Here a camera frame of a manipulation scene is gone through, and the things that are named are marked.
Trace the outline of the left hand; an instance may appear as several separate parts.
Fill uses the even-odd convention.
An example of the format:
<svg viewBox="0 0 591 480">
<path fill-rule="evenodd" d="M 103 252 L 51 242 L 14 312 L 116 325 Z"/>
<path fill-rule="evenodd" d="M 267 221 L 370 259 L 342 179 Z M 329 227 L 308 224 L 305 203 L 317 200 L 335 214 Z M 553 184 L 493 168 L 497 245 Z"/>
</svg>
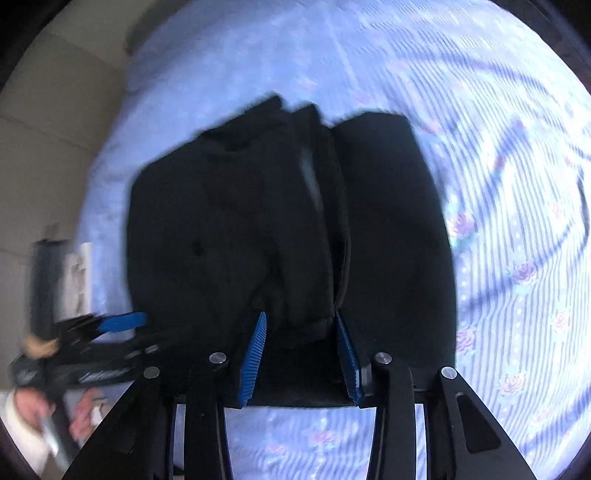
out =
<svg viewBox="0 0 591 480">
<path fill-rule="evenodd" d="M 69 427 L 69 433 L 76 441 L 86 440 L 94 431 L 93 411 L 99 400 L 104 400 L 96 388 L 86 390 L 78 401 Z M 51 413 L 52 405 L 46 396 L 33 388 L 21 388 L 12 392 L 14 411 L 29 427 L 40 431 L 40 418 Z"/>
</svg>

